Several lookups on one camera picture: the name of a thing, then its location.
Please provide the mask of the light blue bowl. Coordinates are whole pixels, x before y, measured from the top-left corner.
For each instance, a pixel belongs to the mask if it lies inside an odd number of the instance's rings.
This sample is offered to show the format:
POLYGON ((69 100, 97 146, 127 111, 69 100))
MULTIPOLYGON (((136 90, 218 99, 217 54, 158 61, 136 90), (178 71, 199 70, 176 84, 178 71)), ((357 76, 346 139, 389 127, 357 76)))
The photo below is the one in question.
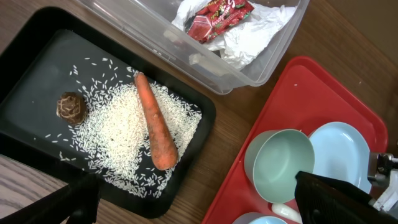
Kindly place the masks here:
POLYGON ((287 222, 278 217, 266 216, 257 212, 249 212, 235 219, 232 224, 287 224, 287 222))

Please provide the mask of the mint green bowl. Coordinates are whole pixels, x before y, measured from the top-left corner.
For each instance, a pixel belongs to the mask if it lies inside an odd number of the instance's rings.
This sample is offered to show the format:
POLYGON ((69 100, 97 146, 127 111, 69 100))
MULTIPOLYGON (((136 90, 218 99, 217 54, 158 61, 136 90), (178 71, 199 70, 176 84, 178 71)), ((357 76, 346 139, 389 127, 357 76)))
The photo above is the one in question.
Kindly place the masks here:
POLYGON ((298 172, 313 172, 315 153, 307 135, 296 129, 264 131, 246 149, 244 171, 257 194, 270 203, 295 198, 298 172))

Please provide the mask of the brown mushroom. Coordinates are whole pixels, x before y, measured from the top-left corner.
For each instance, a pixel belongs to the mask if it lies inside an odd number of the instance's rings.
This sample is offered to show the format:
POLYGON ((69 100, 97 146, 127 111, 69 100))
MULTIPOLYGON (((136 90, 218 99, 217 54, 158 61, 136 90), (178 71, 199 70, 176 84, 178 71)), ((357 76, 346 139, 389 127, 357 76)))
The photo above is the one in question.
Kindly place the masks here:
POLYGON ((57 101, 56 114, 72 125, 84 122, 88 108, 84 98, 75 92, 64 92, 57 101))

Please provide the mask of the white rice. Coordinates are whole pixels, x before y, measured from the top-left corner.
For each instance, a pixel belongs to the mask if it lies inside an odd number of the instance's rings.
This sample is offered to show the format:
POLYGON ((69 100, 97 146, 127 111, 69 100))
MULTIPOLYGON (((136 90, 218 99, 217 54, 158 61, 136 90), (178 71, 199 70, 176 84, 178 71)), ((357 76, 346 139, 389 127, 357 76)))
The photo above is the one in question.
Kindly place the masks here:
POLYGON ((61 76, 88 107, 78 124, 62 123, 44 139, 83 154, 84 169, 139 198, 159 198, 175 172, 152 163, 144 110, 133 84, 136 70, 110 58, 68 63, 61 76))

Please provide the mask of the white tissue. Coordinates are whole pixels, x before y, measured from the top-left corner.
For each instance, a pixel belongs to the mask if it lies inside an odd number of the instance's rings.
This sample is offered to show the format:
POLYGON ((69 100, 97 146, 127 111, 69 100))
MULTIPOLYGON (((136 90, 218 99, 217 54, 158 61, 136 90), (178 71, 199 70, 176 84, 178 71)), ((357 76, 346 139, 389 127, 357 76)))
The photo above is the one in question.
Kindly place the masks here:
MULTIPOLYGON (((209 2, 182 1, 172 24, 184 31, 187 20, 209 2)), ((254 10, 247 18, 202 44, 212 52, 218 51, 220 57, 237 70, 250 64, 269 45, 276 33, 290 21, 296 11, 295 7, 267 7, 250 3, 254 6, 254 10)))

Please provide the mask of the red snack wrapper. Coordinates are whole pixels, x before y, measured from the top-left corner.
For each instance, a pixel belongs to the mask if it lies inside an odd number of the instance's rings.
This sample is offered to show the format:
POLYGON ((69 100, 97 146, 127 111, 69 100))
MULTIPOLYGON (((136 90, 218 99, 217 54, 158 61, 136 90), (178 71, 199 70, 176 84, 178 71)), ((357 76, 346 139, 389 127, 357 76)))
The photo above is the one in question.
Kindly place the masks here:
POLYGON ((203 44, 247 18, 254 6, 247 0, 214 0, 184 24, 184 31, 203 44))

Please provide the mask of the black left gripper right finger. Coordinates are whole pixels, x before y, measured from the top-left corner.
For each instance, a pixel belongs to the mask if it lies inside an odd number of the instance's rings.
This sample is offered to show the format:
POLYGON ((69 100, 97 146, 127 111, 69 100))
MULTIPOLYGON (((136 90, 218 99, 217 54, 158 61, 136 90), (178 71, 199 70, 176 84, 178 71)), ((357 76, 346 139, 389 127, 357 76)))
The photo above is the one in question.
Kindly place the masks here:
POLYGON ((396 218, 369 204, 369 194, 349 182, 303 171, 295 178, 303 224, 397 224, 396 218))

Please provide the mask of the orange carrot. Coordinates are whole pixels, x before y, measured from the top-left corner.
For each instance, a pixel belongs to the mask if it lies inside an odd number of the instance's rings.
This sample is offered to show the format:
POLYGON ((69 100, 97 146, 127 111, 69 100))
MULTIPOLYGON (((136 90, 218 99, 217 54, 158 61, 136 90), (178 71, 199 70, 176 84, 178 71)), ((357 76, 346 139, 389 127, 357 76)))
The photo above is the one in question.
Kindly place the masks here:
POLYGON ((142 104, 150 140, 152 162, 158 170, 177 164, 178 151, 146 76, 138 72, 134 83, 142 104))

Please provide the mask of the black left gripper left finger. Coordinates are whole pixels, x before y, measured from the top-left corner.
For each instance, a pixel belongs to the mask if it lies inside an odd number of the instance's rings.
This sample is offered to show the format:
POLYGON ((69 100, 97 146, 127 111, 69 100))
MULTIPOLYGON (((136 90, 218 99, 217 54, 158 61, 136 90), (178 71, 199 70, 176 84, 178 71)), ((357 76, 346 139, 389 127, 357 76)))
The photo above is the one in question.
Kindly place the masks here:
POLYGON ((52 194, 1 219, 1 224, 95 223, 100 202, 100 180, 86 174, 52 194))

